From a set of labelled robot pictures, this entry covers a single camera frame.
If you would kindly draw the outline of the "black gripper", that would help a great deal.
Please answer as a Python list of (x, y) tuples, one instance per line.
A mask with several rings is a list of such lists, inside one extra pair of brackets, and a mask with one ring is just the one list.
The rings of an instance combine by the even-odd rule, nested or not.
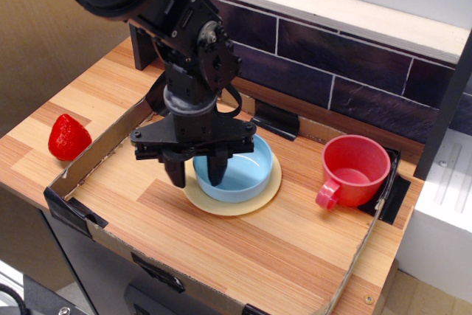
[(135, 129), (130, 138), (136, 158), (166, 159), (164, 168), (174, 186), (185, 188), (185, 160), (207, 157), (207, 174), (212, 186), (219, 185), (227, 168), (228, 154), (254, 150), (257, 126), (216, 109), (217, 95), (208, 89), (179, 96), (163, 89), (162, 102), (169, 114), (158, 122)]

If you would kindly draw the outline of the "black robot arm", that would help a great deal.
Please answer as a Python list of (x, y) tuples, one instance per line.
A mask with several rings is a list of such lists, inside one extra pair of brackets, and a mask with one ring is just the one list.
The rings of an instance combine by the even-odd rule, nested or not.
[(256, 128), (236, 111), (221, 113), (216, 106), (224, 91), (240, 98), (232, 81), (242, 63), (218, 9), (210, 0), (75, 1), (96, 16), (145, 32), (164, 63), (168, 113), (131, 134), (137, 159), (160, 161), (172, 183), (184, 187), (185, 162), (205, 156), (211, 184), (220, 184), (229, 159), (253, 151)]

